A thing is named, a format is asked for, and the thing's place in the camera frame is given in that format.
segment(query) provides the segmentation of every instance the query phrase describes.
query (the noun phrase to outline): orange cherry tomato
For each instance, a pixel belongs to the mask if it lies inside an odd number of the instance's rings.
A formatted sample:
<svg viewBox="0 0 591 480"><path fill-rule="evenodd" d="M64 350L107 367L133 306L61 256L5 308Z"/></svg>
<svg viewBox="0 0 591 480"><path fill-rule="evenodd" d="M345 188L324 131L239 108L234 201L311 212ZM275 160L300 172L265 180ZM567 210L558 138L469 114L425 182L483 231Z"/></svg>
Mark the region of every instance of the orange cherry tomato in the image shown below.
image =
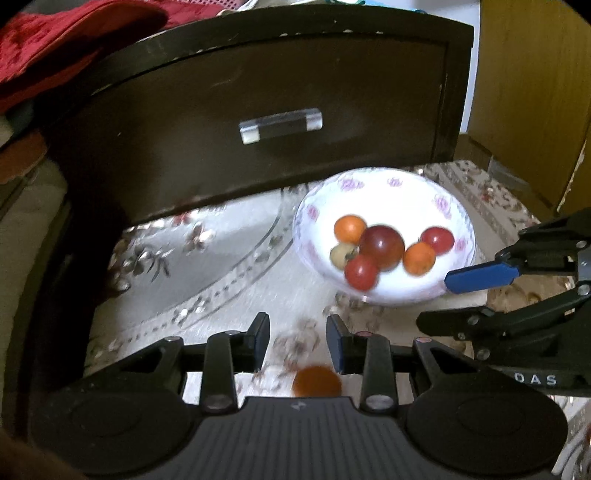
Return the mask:
<svg viewBox="0 0 591 480"><path fill-rule="evenodd" d="M407 273L414 277L420 277L433 268L436 256L437 254L431 245L419 242L411 245L404 252L402 264Z"/></svg>
<svg viewBox="0 0 591 480"><path fill-rule="evenodd" d="M335 237L341 243L357 245L367 227L367 223L361 217L345 215L335 223Z"/></svg>
<svg viewBox="0 0 591 480"><path fill-rule="evenodd" d="M342 385L329 367L312 365L296 373L291 388L296 397L338 397Z"/></svg>

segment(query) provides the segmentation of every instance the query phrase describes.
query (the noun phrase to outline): wall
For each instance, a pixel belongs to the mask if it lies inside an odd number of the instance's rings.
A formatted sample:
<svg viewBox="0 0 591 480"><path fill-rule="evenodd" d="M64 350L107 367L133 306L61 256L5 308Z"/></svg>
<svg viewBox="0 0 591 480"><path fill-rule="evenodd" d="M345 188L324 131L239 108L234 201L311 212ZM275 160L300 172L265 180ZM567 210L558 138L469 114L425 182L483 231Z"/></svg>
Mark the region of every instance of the wall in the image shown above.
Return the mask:
<svg viewBox="0 0 591 480"><path fill-rule="evenodd" d="M478 44L480 39L480 2L479 0L376 0L389 7L404 8L409 10L421 9L428 14L451 18L458 22L466 23L474 27L474 47L472 48L472 61L470 62L470 78L466 92L466 104L462 117L461 133L466 133L472 99L474 97L474 84L476 82L476 67L478 65Z"/></svg>

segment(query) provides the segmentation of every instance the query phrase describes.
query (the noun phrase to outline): red cherry tomato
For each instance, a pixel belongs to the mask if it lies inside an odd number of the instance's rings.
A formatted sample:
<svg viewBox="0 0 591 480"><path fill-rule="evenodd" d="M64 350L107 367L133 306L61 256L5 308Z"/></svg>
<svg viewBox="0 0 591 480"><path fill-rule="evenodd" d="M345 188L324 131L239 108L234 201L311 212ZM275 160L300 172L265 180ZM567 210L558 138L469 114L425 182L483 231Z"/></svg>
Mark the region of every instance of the red cherry tomato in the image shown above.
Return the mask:
<svg viewBox="0 0 591 480"><path fill-rule="evenodd" d="M359 252L371 258L380 270L391 270L404 255L404 240L393 228L374 225L361 235Z"/></svg>
<svg viewBox="0 0 591 480"><path fill-rule="evenodd" d="M357 255L345 266L345 279L355 290L368 291L378 282L379 269L365 255Z"/></svg>
<svg viewBox="0 0 591 480"><path fill-rule="evenodd" d="M432 226L421 234L421 242L431 245L437 256L439 256L449 252L456 243L456 240L453 237L453 233L447 228Z"/></svg>

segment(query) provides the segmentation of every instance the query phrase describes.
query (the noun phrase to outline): pink flower pattern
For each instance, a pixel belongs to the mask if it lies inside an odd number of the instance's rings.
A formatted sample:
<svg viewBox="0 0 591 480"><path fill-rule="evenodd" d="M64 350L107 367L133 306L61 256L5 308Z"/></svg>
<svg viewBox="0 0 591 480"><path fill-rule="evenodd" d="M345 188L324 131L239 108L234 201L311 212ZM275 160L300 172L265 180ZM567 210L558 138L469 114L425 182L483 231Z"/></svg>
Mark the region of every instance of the pink flower pattern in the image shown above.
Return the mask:
<svg viewBox="0 0 591 480"><path fill-rule="evenodd" d="M318 216L320 215L320 211L318 210L318 208L316 208L314 205L308 205L306 211L308 212L308 217L310 218L310 220L316 223L316 220L318 220Z"/></svg>
<svg viewBox="0 0 591 480"><path fill-rule="evenodd" d="M402 185L402 180L396 177L392 177L388 180L388 185L390 185L391 187L400 187Z"/></svg>
<svg viewBox="0 0 591 480"><path fill-rule="evenodd" d="M308 255L310 256L310 260L312 261L313 264L317 265L320 263L320 258L318 256L318 252L316 251L316 247L312 244L312 242L306 243L306 251L308 252Z"/></svg>
<svg viewBox="0 0 591 480"><path fill-rule="evenodd" d="M355 179L341 179L339 180L339 186L342 192L351 192L352 190L359 190L365 187L365 183L361 180Z"/></svg>
<svg viewBox="0 0 591 480"><path fill-rule="evenodd" d="M467 240L465 237L462 237L456 242L456 245L454 246L453 249L456 252L463 252L466 249L466 245L467 245Z"/></svg>
<svg viewBox="0 0 591 480"><path fill-rule="evenodd" d="M443 195L435 195L433 203L437 210L439 210L447 220L452 219L452 208L447 198Z"/></svg>

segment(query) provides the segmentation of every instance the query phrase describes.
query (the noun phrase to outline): dark red tomato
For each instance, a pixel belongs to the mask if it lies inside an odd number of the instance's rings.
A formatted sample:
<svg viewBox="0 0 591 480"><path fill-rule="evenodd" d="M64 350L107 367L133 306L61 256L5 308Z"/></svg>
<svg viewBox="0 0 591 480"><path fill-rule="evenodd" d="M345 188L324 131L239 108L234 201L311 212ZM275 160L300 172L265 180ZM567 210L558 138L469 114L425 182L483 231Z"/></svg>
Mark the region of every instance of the dark red tomato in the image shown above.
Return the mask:
<svg viewBox="0 0 591 480"><path fill-rule="evenodd" d="M380 270L391 270L404 255L404 240L387 225L374 225L361 235L359 253L371 258Z"/></svg>

